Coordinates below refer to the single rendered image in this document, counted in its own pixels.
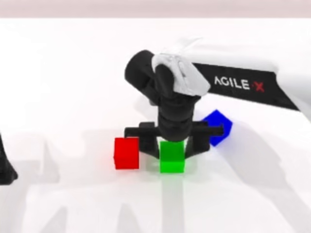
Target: red x logo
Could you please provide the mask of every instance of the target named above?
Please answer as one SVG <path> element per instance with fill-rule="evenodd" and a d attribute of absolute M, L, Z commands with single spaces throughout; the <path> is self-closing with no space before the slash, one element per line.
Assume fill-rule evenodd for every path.
<path fill-rule="evenodd" d="M 263 83 L 254 82 L 253 87 L 256 87 L 256 91 L 264 92 Z"/>

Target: blue cube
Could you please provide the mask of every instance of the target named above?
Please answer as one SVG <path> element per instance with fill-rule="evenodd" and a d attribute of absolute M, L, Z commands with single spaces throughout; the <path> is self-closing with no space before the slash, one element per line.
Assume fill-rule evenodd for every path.
<path fill-rule="evenodd" d="M 215 110 L 211 114 L 209 114 L 203 121 L 207 121 L 209 126 L 220 126 L 223 124 L 224 126 L 224 135 L 223 136 L 211 136 L 210 143 L 212 146 L 217 146 L 221 143 L 225 138 L 227 138 L 231 132 L 232 121 L 226 118 L 221 112 Z"/>

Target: white background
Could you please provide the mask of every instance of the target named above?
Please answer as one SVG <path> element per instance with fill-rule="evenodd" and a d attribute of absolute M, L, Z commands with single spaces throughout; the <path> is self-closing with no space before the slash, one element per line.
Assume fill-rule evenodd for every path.
<path fill-rule="evenodd" d="M 20 178 L 0 188 L 1 233 L 310 233 L 311 124 L 301 113 L 214 95 L 226 141 L 163 175 L 142 154 L 115 171 L 114 138 L 156 119 L 124 80 L 138 51 L 181 36 L 311 46 L 306 19 L 0 21 L 0 129 Z"/>

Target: logo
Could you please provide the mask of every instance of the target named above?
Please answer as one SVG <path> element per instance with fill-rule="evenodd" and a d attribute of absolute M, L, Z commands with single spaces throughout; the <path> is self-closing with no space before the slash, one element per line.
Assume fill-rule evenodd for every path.
<path fill-rule="evenodd" d="M 263 82 L 252 82 L 251 84 L 247 79 L 241 79 L 240 81 L 235 78 L 221 77 L 218 78 L 215 76 L 215 84 L 222 86 L 231 86 L 237 89 L 251 90 L 254 89 L 257 92 L 264 92 Z"/>

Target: green cube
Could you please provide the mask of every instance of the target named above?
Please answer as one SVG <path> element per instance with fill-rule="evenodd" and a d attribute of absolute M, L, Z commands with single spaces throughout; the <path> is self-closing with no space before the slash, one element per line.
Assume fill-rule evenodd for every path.
<path fill-rule="evenodd" d="M 160 142 L 160 172 L 183 173 L 185 170 L 184 141 Z"/>

